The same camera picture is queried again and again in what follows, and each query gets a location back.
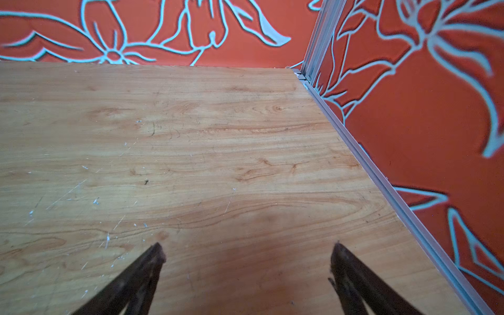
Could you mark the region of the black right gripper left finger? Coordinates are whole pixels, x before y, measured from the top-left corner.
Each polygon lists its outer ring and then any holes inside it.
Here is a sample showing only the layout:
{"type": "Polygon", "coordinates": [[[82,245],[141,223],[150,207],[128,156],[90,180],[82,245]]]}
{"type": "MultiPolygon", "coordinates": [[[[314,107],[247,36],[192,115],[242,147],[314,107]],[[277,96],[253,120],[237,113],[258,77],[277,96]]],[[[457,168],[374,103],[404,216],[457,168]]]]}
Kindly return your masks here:
{"type": "Polygon", "coordinates": [[[148,314],[165,262],[162,246],[150,246],[74,314],[148,314]]]}

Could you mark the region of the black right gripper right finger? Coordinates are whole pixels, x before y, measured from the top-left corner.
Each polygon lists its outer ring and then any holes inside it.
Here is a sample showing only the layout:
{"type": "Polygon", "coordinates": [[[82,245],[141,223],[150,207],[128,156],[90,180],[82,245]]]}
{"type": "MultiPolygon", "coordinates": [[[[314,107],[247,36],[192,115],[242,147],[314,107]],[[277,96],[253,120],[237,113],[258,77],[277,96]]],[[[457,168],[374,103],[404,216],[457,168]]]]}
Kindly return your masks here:
{"type": "Polygon", "coordinates": [[[343,244],[332,251],[329,283],[337,293],[344,314],[421,314],[386,284],[343,244]]]}

